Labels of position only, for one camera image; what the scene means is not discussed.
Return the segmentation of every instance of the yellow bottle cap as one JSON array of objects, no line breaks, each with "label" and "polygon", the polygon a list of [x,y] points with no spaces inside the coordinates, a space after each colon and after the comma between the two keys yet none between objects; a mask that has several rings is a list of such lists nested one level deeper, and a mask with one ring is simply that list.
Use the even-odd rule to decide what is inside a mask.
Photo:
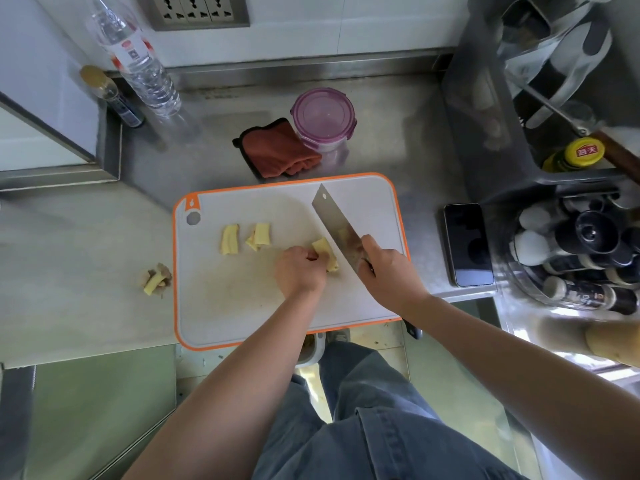
[{"label": "yellow bottle cap", "polygon": [[593,165],[603,156],[604,145],[599,139],[591,137],[577,139],[564,150],[564,160],[576,167]]}]

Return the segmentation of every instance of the phone screen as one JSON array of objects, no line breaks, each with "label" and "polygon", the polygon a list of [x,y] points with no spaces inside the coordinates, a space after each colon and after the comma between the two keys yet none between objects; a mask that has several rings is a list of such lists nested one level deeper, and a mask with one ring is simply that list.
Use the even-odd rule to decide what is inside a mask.
[{"label": "phone screen", "polygon": [[491,256],[480,205],[447,205],[444,220],[455,284],[460,287],[492,284]]}]

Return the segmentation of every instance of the wall socket panel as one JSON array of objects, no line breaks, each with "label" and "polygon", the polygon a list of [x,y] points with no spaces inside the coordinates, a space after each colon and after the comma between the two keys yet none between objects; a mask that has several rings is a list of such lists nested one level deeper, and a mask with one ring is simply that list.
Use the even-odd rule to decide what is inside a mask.
[{"label": "wall socket panel", "polygon": [[156,31],[248,27],[245,0],[138,0]]}]

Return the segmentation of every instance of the orange cutting board border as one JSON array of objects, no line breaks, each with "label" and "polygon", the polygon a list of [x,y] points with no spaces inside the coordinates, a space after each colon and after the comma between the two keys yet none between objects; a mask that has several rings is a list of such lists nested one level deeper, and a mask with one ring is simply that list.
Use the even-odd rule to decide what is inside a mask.
[{"label": "orange cutting board border", "polygon": [[[397,197],[397,193],[396,193],[396,186],[393,184],[393,182],[391,180],[388,179],[388,177],[386,175],[382,175],[381,173],[377,173],[377,172],[366,172],[366,173],[352,173],[350,175],[336,175],[334,177],[318,177],[318,178],[308,178],[306,180],[293,180],[290,182],[273,182],[273,183],[269,183],[269,184],[258,184],[258,185],[245,185],[244,187],[229,187],[226,189],[216,189],[216,190],[204,190],[202,192],[191,192],[188,193],[187,195],[181,197],[180,200],[178,200],[178,202],[176,202],[176,204],[173,206],[173,212],[172,212],[172,227],[173,227],[173,332],[175,334],[175,338],[178,339],[178,342],[180,342],[180,345],[182,345],[184,348],[188,349],[188,350],[193,350],[195,352],[202,352],[205,350],[213,350],[213,349],[221,349],[224,347],[233,347],[236,345],[240,345],[242,342],[236,342],[233,344],[223,344],[223,345],[215,345],[215,346],[210,346],[210,347],[193,347],[188,345],[187,343],[185,343],[185,341],[181,338],[180,336],[180,331],[178,329],[178,276],[176,274],[176,269],[177,269],[177,249],[176,249],[176,229],[175,229],[175,211],[178,209],[178,207],[180,206],[180,204],[182,204],[182,202],[186,201],[186,207],[188,208],[198,208],[199,207],[199,199],[198,196],[199,195],[203,195],[203,194],[213,194],[213,193],[218,193],[218,192],[231,192],[231,191],[235,191],[235,190],[249,190],[249,189],[256,189],[256,188],[264,188],[264,187],[276,187],[278,185],[294,185],[294,184],[308,184],[311,182],[326,182],[327,180],[341,180],[341,179],[345,179],[345,178],[354,178],[354,177],[370,177],[370,176],[375,176],[375,177],[381,177],[384,178],[387,183],[391,186],[391,190],[394,193],[394,201],[396,202],[396,211],[398,214],[398,222],[400,223],[400,231],[402,233],[402,240],[404,243],[404,249],[406,250],[406,257],[407,259],[411,260],[411,255],[409,254],[409,245],[407,244],[406,241],[406,234],[404,233],[404,222],[402,220],[402,213],[400,213],[400,203],[398,202],[398,197]],[[193,201],[195,202],[195,204],[189,204],[189,201]],[[353,326],[365,326],[365,325],[373,325],[376,323],[386,323],[386,322],[393,322],[393,321],[397,321],[400,320],[400,317],[395,317],[395,318],[387,318],[384,320],[377,320],[377,321],[373,321],[373,322],[366,322],[366,323],[357,323],[354,324]],[[314,330],[310,333],[321,333],[321,332],[327,332],[327,331],[332,331],[332,330],[340,330],[341,328],[345,328],[345,327],[331,327],[331,328],[324,328],[322,330]]]}]

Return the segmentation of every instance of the person's left hand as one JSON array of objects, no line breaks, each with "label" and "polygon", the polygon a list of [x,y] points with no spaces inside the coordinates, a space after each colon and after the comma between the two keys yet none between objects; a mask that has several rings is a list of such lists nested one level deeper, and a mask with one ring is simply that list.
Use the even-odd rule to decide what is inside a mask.
[{"label": "person's left hand", "polygon": [[295,246],[276,262],[276,282],[285,298],[299,292],[322,293],[326,284],[329,255]]}]

